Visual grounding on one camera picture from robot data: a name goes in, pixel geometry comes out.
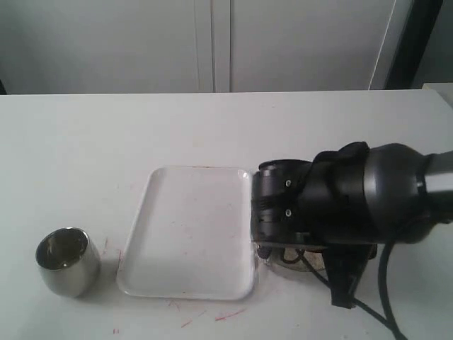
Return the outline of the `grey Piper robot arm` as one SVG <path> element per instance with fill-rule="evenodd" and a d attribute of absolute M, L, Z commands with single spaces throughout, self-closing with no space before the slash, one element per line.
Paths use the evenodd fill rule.
<path fill-rule="evenodd" d="M 251 235 L 261 246 L 411 244 L 451 221 L 451 152 L 353 142 L 311 161 L 267 161 L 253 175 Z"/>

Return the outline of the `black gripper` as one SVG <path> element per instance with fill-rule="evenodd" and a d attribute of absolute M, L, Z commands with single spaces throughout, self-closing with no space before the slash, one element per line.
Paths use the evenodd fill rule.
<path fill-rule="evenodd" d="M 340 242 L 337 159 L 279 159 L 253 175 L 251 235 L 260 247 L 323 248 Z"/>

